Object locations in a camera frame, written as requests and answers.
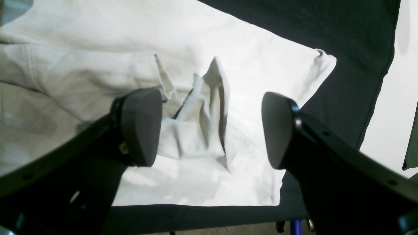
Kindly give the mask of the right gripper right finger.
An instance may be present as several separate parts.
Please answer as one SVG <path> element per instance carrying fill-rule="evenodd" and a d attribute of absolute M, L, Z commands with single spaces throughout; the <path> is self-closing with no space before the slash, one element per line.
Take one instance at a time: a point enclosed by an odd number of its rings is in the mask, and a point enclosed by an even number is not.
<path fill-rule="evenodd" d="M 417 234 L 417 183 L 352 148 L 284 95 L 266 92 L 261 114 L 270 165 L 298 181 L 318 235 Z"/>

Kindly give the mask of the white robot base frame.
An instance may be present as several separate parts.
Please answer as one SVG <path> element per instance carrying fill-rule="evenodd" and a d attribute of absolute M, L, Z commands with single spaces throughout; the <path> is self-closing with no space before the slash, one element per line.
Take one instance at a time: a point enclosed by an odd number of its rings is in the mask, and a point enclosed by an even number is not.
<path fill-rule="evenodd" d="M 417 91 L 418 2 L 402 0 L 395 30 L 394 59 L 383 79 L 360 151 L 406 178 L 417 173 L 417 168 L 403 170 Z"/>

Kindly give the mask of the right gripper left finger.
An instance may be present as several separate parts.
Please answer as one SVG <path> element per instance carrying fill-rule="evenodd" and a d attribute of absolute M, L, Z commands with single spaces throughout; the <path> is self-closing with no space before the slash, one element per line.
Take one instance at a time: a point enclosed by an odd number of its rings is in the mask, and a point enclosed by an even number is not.
<path fill-rule="evenodd" d="M 155 162 L 158 89 L 116 98 L 109 114 L 47 155 L 1 177 L 1 227 L 16 235 L 98 235 L 128 167 Z"/>

